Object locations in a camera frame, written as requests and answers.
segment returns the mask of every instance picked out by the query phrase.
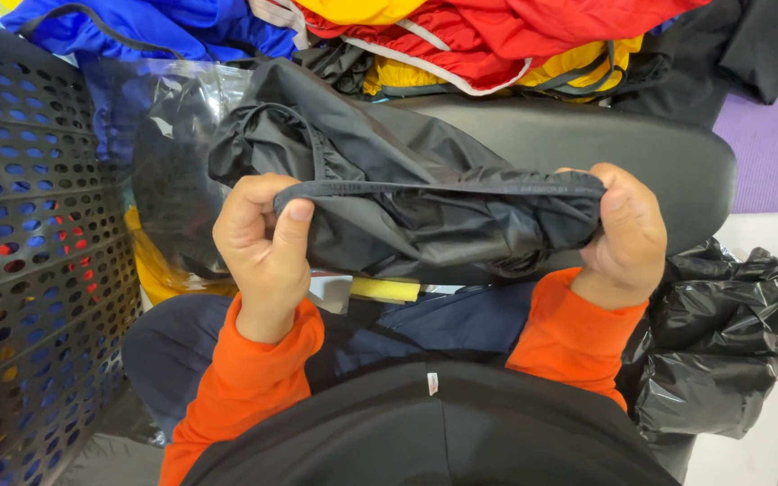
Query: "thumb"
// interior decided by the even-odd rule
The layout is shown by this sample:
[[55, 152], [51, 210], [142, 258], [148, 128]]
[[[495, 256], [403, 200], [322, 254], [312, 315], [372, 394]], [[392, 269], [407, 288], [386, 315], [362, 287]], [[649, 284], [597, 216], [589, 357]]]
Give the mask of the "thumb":
[[602, 229], [609, 238], [611, 249], [632, 252], [644, 235], [629, 194], [624, 189], [611, 189], [602, 197], [600, 206]]
[[272, 253], [278, 254], [285, 262], [305, 260], [312, 216], [314, 204], [311, 201], [294, 199], [288, 202], [275, 225]]

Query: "person's right hand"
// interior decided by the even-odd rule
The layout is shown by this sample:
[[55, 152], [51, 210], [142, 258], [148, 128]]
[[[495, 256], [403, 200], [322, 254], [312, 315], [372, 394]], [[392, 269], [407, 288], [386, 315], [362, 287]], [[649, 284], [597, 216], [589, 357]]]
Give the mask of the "person's right hand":
[[665, 223], [654, 193], [610, 163], [589, 171], [606, 188], [602, 232], [581, 250], [584, 267], [570, 289], [591, 304], [614, 310], [645, 302], [665, 270]]
[[242, 177], [212, 229], [242, 294], [236, 329], [254, 342], [277, 344], [287, 336], [311, 282], [305, 250], [314, 204], [294, 199], [277, 219], [272, 208], [275, 196], [297, 182], [277, 174]]

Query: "black leather seat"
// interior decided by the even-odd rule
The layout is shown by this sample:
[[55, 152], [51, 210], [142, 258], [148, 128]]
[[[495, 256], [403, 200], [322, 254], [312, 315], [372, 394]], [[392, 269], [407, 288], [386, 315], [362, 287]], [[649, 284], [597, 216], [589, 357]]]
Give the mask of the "black leather seat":
[[[389, 103], [445, 120], [520, 168], [553, 172], [587, 170], [598, 162], [619, 165], [659, 199], [669, 254], [716, 233], [734, 201], [734, 152], [722, 138], [695, 126], [550, 99], [445, 94]], [[579, 262], [578, 252], [561, 253], [542, 270]]]

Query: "person's left hand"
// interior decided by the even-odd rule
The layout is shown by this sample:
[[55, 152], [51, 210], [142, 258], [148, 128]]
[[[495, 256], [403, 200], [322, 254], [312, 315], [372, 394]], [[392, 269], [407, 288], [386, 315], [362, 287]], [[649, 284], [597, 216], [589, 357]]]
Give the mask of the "person's left hand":
[[278, 218], [272, 209], [275, 196], [297, 182], [277, 174], [242, 177], [212, 230], [242, 294], [236, 329], [254, 342], [281, 342], [310, 286], [305, 250], [314, 204], [294, 199]]

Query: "red clothing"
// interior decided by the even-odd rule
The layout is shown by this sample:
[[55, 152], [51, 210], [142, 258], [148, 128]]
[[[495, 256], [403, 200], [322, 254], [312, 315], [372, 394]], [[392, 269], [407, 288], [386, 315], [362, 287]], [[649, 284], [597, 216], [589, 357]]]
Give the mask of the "red clothing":
[[631, 39], [710, 0], [428, 0], [392, 25], [338, 25], [298, 5], [308, 29], [405, 62], [471, 95], [511, 86], [592, 41]]
[[[569, 289], [576, 274], [577, 268], [555, 271], [536, 285], [527, 324], [507, 368], [611, 397], [625, 411], [614, 379], [621, 351], [647, 303], [611, 312], [599, 309]], [[323, 340], [314, 304], [299, 304], [293, 330], [278, 345], [242, 337], [236, 330], [240, 308], [241, 296], [236, 296], [197, 398], [164, 453], [159, 486], [180, 484], [212, 443], [238, 437], [310, 396], [304, 363]]]

